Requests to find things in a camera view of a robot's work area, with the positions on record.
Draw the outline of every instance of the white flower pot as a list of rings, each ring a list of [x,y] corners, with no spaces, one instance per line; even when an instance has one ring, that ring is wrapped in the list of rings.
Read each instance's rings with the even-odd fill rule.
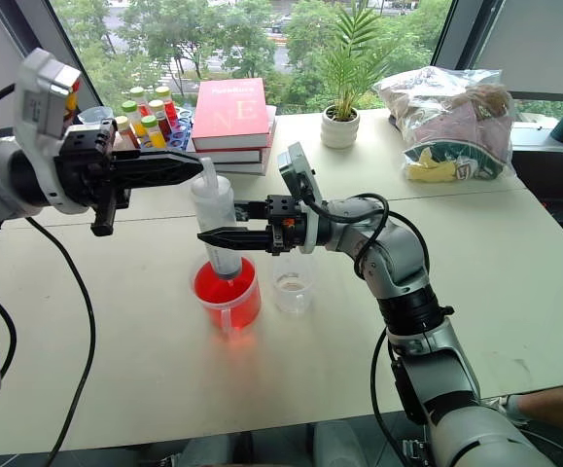
[[[331,119],[327,112],[333,108],[333,105],[327,107],[322,113],[322,124],[320,126],[320,139],[325,146],[330,148],[347,148],[352,146],[357,139],[357,130],[359,129],[359,112],[352,109],[357,118],[350,122],[336,122]]]

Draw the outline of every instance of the plastic syringe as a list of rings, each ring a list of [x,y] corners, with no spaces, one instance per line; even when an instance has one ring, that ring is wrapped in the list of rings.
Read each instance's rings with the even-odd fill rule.
[[[231,182],[216,174],[210,158],[201,158],[203,172],[191,185],[191,196],[196,210],[196,220],[202,232],[219,227],[235,227],[235,208]],[[226,280],[234,279],[242,271],[239,252],[206,244],[207,254],[214,272]]]

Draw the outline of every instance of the stack of books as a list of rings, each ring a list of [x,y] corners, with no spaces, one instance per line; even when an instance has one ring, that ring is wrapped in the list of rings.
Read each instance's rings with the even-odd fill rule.
[[[205,81],[199,88],[187,151],[209,157],[219,172],[264,175],[276,128],[262,78]]]

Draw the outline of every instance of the yellow liquid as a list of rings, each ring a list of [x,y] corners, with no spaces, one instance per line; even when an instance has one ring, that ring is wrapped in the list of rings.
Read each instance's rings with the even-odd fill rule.
[[[138,136],[139,138],[142,138],[147,134],[147,131],[145,131],[145,127],[140,122],[132,122],[132,126],[134,126],[134,132],[136,133],[136,136]]]
[[[153,131],[149,133],[149,139],[152,140],[152,144],[155,148],[165,148],[166,143],[164,142],[164,136],[159,131]]]

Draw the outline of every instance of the clear plastic cup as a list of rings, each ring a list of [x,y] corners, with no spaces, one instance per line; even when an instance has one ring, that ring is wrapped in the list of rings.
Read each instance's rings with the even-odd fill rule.
[[[255,264],[245,256],[242,272],[232,280],[219,278],[208,258],[201,257],[194,265],[191,287],[212,324],[228,335],[251,324],[262,306]]]
[[[311,255],[298,251],[283,253],[272,260],[274,302],[283,311],[301,314],[313,302],[315,280],[314,261]]]
[[[115,114],[110,107],[91,107],[78,114],[78,118],[83,124],[99,124],[102,120],[113,119]]]

